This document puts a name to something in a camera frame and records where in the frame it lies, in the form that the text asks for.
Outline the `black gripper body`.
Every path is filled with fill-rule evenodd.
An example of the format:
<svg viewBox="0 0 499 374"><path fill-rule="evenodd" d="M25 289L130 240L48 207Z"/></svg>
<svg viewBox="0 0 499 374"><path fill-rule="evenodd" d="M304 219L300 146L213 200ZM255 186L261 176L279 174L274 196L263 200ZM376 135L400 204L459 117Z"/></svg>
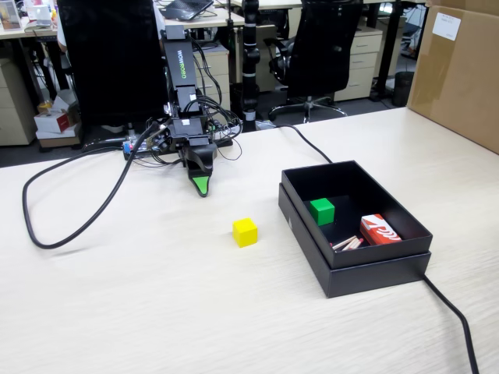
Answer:
<svg viewBox="0 0 499 374"><path fill-rule="evenodd" d="M211 143L211 138L203 130L200 118L175 118L168 126L170 148L176 150L185 160L187 146L202 146Z"/></svg>

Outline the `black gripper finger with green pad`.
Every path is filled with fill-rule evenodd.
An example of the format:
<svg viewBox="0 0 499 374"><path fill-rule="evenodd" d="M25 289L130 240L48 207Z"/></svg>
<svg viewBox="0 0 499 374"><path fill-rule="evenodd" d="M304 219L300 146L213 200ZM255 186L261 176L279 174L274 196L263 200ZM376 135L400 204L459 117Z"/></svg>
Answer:
<svg viewBox="0 0 499 374"><path fill-rule="evenodd" d="M193 183L200 197L207 197L209 193L211 175L189 175L189 180Z"/></svg>

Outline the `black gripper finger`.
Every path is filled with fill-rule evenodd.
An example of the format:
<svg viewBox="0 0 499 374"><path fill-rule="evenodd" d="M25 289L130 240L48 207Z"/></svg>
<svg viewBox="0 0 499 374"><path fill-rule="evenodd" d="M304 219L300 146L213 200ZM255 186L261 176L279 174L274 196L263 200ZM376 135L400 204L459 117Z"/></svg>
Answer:
<svg viewBox="0 0 499 374"><path fill-rule="evenodd" d="M217 146L213 143L202 146L187 146L185 160L189 177L210 177L214 170Z"/></svg>

